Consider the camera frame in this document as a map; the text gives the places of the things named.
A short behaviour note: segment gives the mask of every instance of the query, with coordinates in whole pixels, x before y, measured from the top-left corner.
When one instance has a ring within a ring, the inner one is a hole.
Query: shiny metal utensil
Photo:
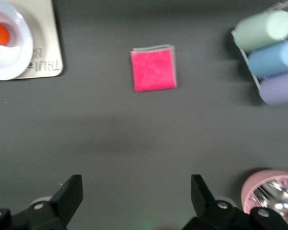
[[[288,189],[278,181],[269,181],[253,191],[262,207],[268,207],[288,221]]]

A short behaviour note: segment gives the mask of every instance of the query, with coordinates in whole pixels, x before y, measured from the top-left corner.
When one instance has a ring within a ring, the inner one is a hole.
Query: pink cloth
[[[131,52],[134,91],[176,88],[175,47],[154,46]]]

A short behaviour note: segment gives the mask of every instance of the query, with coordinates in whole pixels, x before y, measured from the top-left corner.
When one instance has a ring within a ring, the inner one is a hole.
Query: metal spoon
[[[288,189],[276,180],[269,181],[253,191],[262,207],[268,207],[288,222]]]

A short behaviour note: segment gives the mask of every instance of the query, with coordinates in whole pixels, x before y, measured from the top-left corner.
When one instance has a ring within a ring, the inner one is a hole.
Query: beige tray
[[[52,1],[7,1],[24,17],[33,37],[34,49],[31,63],[28,69],[16,79],[58,76],[63,70],[63,62]]]

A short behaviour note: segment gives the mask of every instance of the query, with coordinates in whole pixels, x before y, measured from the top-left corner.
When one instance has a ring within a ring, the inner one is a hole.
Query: pink bowl
[[[288,173],[279,170],[262,170],[251,175],[243,184],[241,191],[241,202],[243,211],[250,213],[253,207],[260,207],[259,204],[252,204],[253,191],[262,184],[275,179],[285,179],[288,188]]]

